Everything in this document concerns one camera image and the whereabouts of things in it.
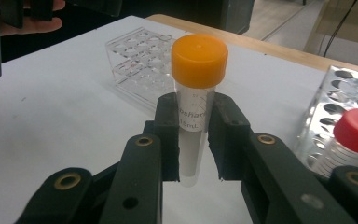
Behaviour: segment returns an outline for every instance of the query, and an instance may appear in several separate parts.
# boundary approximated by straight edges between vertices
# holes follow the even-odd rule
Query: finger
[[[62,27],[60,18],[53,18],[51,21],[37,21],[31,18],[24,18],[22,29],[1,23],[1,35],[26,35],[33,33],[47,33],[58,30]]]
[[[61,10],[65,7],[64,0],[53,0],[53,11]],[[24,1],[24,8],[30,8],[30,0]]]

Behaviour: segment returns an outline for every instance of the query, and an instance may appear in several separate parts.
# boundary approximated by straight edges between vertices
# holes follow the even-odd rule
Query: white surface
[[[128,17],[3,64],[0,77],[0,224],[13,223],[42,182],[66,167],[97,174],[119,161],[151,111],[116,91],[104,44],[140,26],[177,38],[186,32]],[[322,81],[314,70],[228,45],[231,96],[255,132],[292,146],[302,113]],[[199,182],[164,184],[164,223],[251,223],[240,182],[221,182],[204,150]]]

